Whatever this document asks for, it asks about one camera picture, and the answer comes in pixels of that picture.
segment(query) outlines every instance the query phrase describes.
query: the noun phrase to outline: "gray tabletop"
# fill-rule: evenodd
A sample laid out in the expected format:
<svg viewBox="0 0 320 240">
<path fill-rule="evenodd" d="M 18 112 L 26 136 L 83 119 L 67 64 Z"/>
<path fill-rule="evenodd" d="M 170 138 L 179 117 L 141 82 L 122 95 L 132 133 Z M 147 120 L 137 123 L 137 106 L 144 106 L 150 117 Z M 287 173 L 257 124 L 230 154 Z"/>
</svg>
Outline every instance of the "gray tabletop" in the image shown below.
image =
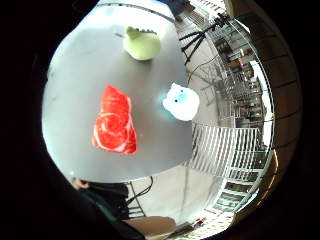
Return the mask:
<svg viewBox="0 0 320 240">
<path fill-rule="evenodd" d="M 162 48 L 152 61 L 136 61 L 123 50 L 122 39 L 114 33 L 124 34 L 128 25 L 159 34 Z M 57 167 L 89 181 L 121 182 L 189 160 L 191 122 L 174 119 L 161 103 L 172 82 L 187 86 L 173 23 L 138 8 L 96 6 L 61 42 L 48 70 L 42 130 Z M 134 154 L 92 146 L 102 93 L 109 84 L 132 100 L 138 144 Z"/>
</svg>

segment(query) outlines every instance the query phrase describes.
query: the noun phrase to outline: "red steak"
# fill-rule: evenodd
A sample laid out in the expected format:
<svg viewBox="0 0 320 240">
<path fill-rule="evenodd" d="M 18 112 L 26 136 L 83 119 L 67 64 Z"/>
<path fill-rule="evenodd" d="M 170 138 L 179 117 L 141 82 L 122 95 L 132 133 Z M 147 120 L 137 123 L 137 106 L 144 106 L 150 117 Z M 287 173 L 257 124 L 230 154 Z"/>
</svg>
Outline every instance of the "red steak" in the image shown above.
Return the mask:
<svg viewBox="0 0 320 240">
<path fill-rule="evenodd" d="M 104 89 L 92 144 L 111 152 L 131 154 L 137 151 L 137 137 L 131 120 L 131 100 L 113 86 Z"/>
</svg>

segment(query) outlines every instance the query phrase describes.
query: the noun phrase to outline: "black background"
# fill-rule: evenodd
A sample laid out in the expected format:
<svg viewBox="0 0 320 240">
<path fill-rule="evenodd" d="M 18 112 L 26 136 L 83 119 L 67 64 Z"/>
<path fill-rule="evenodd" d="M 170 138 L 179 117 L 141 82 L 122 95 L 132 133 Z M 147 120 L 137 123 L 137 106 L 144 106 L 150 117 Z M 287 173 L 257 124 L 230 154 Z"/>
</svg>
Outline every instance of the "black background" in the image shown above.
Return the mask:
<svg viewBox="0 0 320 240">
<path fill-rule="evenodd" d="M 72 9 L 72 2 L 11 1 L 1 6 L 5 20 L 1 21 L 0 234 L 6 235 L 2 239 L 120 239 L 65 184 L 41 139 L 45 81 L 41 66 L 48 65 L 56 46 L 83 16 Z M 213 239 L 310 239 L 319 227 L 320 202 L 319 13 L 317 6 L 311 6 L 314 1 L 257 3 L 287 39 L 299 69 L 304 101 L 301 136 L 284 179 L 268 201 Z"/>
</svg>

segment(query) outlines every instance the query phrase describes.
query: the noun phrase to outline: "person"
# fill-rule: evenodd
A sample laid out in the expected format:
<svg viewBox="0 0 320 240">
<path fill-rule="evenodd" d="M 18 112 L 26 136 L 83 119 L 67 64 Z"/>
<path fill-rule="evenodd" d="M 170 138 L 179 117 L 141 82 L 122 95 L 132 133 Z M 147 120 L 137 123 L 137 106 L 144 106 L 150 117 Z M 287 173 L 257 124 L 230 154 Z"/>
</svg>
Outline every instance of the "person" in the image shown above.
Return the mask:
<svg viewBox="0 0 320 240">
<path fill-rule="evenodd" d="M 122 194 L 122 196 L 128 196 L 123 188 L 123 186 L 125 186 L 123 183 L 97 184 L 79 178 L 74 178 L 72 181 L 72 185 L 76 190 L 80 192 L 83 197 L 87 198 L 92 203 L 97 204 L 98 207 L 101 208 L 102 212 L 105 213 L 108 220 L 114 223 L 114 227 L 118 228 L 118 230 L 120 231 L 128 231 L 128 229 L 126 229 L 126 226 L 129 226 L 132 229 L 138 231 L 138 234 L 136 235 L 139 235 L 139 233 L 141 233 L 147 240 L 162 240 L 170 236 L 176 229 L 176 223 L 174 219 L 170 217 L 150 216 L 129 219 L 128 212 L 124 211 L 125 213 L 122 212 L 116 218 L 115 215 L 117 215 L 117 209 L 119 206 L 123 206 L 123 203 L 121 201 L 120 203 L 112 201 L 111 193 L 109 193 L 109 196 L 101 196 L 101 192 L 97 192 L 94 186 L 105 187 L 105 190 L 109 188 L 109 191 L 110 189 L 115 190 L 117 188 L 117 191 L 114 192 L 117 192 L 118 194 L 119 192 L 122 192 L 124 193 Z M 136 235 L 134 235 L 133 238 L 139 239 L 139 236 Z"/>
</svg>

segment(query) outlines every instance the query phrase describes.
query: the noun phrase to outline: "cable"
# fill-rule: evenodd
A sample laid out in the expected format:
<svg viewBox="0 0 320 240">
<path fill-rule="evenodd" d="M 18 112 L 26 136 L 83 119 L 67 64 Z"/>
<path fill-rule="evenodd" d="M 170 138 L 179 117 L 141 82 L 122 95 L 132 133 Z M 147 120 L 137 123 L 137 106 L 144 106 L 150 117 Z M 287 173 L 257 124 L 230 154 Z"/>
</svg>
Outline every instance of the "cable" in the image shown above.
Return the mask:
<svg viewBox="0 0 320 240">
<path fill-rule="evenodd" d="M 150 176 L 150 180 L 151 180 L 150 185 L 149 185 L 147 188 L 143 189 L 143 190 L 142 190 L 141 192 L 139 192 L 138 194 L 135 193 L 133 187 L 131 186 L 134 196 L 126 201 L 126 206 L 128 206 L 130 203 L 132 203 L 132 202 L 133 202 L 135 199 L 137 199 L 138 197 L 141 197 L 142 195 L 144 195 L 144 194 L 146 194 L 146 193 L 148 193 L 148 192 L 150 191 L 150 189 L 151 189 L 151 187 L 152 187 L 152 185 L 153 185 L 153 177 L 152 177 L 152 176 Z M 115 214 L 117 218 L 122 214 L 122 211 L 123 211 L 124 208 L 125 208 L 125 206 L 123 206 L 123 207 L 121 207 L 121 208 L 118 209 L 117 214 Z"/>
<path fill-rule="evenodd" d="M 133 200 L 135 200 L 136 198 L 141 197 L 142 195 L 145 195 L 146 193 L 148 193 L 150 191 L 150 189 L 153 185 L 153 177 L 152 176 L 150 176 L 150 180 L 151 180 L 150 185 L 147 188 L 145 188 L 144 190 L 142 190 L 141 192 L 139 192 L 137 195 L 135 195 L 135 193 L 134 193 L 134 196 L 127 200 L 127 205 L 132 203 Z"/>
<path fill-rule="evenodd" d="M 210 63 L 211 61 L 213 61 L 214 59 L 216 58 L 216 56 L 214 56 L 213 58 L 211 58 L 209 61 L 207 61 L 207 62 L 205 62 L 205 63 L 202 63 L 202 64 L 200 64 L 200 65 L 198 65 L 191 73 L 190 73 L 190 76 L 189 76 L 189 79 L 188 79 L 188 84 L 189 84 L 189 82 L 190 82 L 190 79 L 191 79 L 191 77 L 192 77 L 192 75 L 193 75 L 193 73 L 199 68 L 199 67 L 201 67 L 201 66 L 203 66 L 203 65 L 206 65 L 206 64 L 208 64 L 208 63 Z"/>
</svg>

